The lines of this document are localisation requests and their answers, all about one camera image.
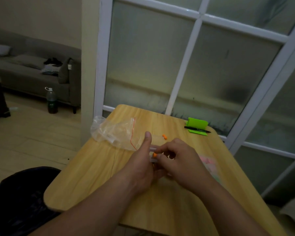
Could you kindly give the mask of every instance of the sofa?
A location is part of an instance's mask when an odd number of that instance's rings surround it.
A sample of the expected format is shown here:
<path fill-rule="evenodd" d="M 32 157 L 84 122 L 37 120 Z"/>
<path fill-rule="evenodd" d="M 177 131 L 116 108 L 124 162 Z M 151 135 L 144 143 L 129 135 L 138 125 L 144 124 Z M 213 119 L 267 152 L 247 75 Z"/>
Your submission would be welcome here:
<path fill-rule="evenodd" d="M 81 105 L 81 50 L 50 41 L 34 39 L 0 30 L 0 45 L 11 46 L 8 56 L 0 57 L 0 78 L 5 88 L 46 98 L 45 87 L 52 88 L 59 102 Z M 56 58 L 63 63 L 58 76 L 44 75 L 31 62 Z"/>

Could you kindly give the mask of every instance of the person's left thumb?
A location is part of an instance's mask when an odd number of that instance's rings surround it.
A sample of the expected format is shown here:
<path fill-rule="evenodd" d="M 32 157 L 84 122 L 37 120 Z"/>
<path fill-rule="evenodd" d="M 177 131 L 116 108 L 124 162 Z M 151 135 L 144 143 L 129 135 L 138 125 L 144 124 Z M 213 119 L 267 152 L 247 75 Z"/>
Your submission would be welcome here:
<path fill-rule="evenodd" d="M 142 145 L 140 146 L 139 149 L 143 150 L 143 151 L 150 152 L 151 142 L 152 142 L 152 135 L 151 135 L 151 133 L 149 131 L 146 131 L 145 135 L 144 135 L 143 143 L 142 143 Z"/>

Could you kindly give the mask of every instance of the person's left hand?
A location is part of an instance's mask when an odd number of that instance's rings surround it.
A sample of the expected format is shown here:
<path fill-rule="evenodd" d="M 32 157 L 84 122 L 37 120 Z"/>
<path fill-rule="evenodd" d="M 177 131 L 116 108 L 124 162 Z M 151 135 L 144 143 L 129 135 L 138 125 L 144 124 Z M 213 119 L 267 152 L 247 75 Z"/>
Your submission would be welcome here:
<path fill-rule="evenodd" d="M 153 171 L 149 155 L 151 142 L 152 135 L 147 131 L 141 147 L 131 155 L 122 169 L 124 174 L 134 183 L 137 193 L 147 190 L 153 179 L 159 179 L 167 174 L 165 170 Z"/>

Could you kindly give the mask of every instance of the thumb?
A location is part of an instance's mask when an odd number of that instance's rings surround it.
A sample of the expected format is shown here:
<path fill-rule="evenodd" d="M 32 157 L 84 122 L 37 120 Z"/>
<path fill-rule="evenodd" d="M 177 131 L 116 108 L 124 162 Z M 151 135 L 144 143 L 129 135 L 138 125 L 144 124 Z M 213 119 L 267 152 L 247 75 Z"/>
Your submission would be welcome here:
<path fill-rule="evenodd" d="M 149 131 L 145 132 L 143 143 L 141 144 L 139 150 L 150 152 L 150 146 L 152 143 L 152 135 Z"/>
<path fill-rule="evenodd" d="M 169 173 L 172 172 L 173 168 L 173 160 L 169 159 L 164 154 L 157 154 L 157 162 L 164 167 L 165 170 L 167 170 Z"/>

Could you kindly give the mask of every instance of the sofa armrest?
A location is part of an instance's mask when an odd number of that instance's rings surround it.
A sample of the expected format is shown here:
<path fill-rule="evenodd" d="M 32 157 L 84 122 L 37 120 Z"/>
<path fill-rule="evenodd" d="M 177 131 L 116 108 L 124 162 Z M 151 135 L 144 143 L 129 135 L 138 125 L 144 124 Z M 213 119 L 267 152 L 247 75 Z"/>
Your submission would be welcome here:
<path fill-rule="evenodd" d="M 81 105 L 81 63 L 70 59 L 68 62 L 71 65 L 69 70 L 69 98 L 72 106 Z"/>

